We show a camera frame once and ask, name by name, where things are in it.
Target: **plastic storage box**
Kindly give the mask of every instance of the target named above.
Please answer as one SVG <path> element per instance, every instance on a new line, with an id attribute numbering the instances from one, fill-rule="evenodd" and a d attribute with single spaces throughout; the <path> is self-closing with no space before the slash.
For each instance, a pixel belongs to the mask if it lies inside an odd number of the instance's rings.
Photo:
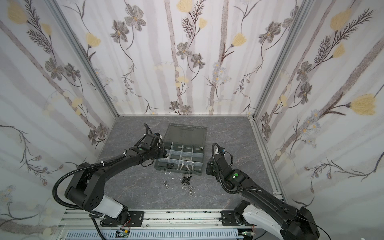
<path id="1" fill-rule="evenodd" d="M 207 127 L 170 123 L 163 138 L 167 158 L 156 159 L 154 167 L 157 170 L 201 175 L 206 134 Z"/>

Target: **floral wallpaper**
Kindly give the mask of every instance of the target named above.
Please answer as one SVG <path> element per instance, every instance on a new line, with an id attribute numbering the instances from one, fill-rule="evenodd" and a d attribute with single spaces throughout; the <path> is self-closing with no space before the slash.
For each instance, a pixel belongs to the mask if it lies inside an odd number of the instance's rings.
<path id="1" fill-rule="evenodd" d="M 58 0 L 119 114 L 252 114 L 301 1 Z"/>
<path id="2" fill-rule="evenodd" d="M 0 6 L 0 238 L 51 239 L 53 184 L 97 159 L 115 118 L 44 2 Z"/>
<path id="3" fill-rule="evenodd" d="M 332 239 L 383 236 L 383 11 L 315 1 L 257 116 L 288 201 Z"/>

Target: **black mounting plate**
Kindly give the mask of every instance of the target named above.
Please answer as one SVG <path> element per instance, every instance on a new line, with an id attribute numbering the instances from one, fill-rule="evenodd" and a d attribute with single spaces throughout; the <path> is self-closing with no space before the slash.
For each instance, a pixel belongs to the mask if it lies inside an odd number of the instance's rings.
<path id="1" fill-rule="evenodd" d="M 239 226 L 235 219 L 234 211 L 221 211 L 221 221 L 223 223 L 223 227 L 236 227 Z"/>
<path id="2" fill-rule="evenodd" d="M 129 222 L 130 227 L 141 227 L 141 224 L 143 222 L 143 211 L 129 211 L 129 215 L 131 217 L 131 220 Z M 117 222 L 115 219 L 105 216 L 103 220 L 100 221 L 100 225 L 102 227 L 117 227 L 120 225 L 119 222 Z"/>

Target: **table surface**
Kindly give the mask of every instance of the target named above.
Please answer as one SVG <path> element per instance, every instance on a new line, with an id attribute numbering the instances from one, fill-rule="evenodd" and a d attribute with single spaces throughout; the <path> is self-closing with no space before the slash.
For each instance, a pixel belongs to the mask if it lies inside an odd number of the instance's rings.
<path id="1" fill-rule="evenodd" d="M 216 142 L 233 155 L 233 169 L 248 174 L 259 186 L 272 193 L 263 160 L 247 117 L 118 117 L 109 134 L 98 161 L 107 160 L 128 149 L 145 133 L 143 123 L 152 132 L 162 136 L 169 123 L 207 127 L 204 148 L 203 174 L 192 174 L 190 181 L 194 195 L 182 188 L 183 175 L 158 171 L 154 164 L 130 167 L 109 179 L 105 194 L 130 209 L 232 209 L 245 199 L 238 194 L 228 194 L 216 182 L 214 176 L 206 175 L 205 169 L 211 157 L 212 143 Z"/>

